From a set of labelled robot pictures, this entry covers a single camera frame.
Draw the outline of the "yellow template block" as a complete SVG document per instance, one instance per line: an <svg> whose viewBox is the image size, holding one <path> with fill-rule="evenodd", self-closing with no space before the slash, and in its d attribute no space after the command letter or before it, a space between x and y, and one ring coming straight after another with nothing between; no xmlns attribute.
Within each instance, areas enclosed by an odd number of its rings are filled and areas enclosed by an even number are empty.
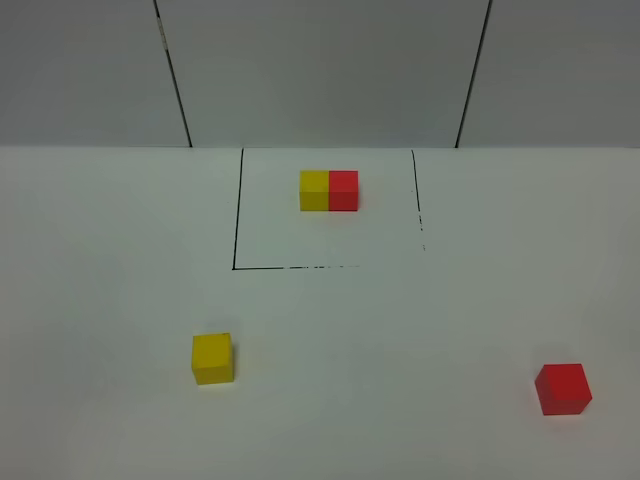
<svg viewBox="0 0 640 480"><path fill-rule="evenodd" d="M301 211L329 210L329 171L302 170L299 176Z"/></svg>

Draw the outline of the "red template block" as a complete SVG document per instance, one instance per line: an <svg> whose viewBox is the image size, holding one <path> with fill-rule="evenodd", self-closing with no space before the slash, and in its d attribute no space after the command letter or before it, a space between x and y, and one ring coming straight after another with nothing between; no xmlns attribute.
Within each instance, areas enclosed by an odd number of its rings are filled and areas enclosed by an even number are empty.
<svg viewBox="0 0 640 480"><path fill-rule="evenodd" d="M353 212L359 208L359 175L356 170L329 171L329 210Z"/></svg>

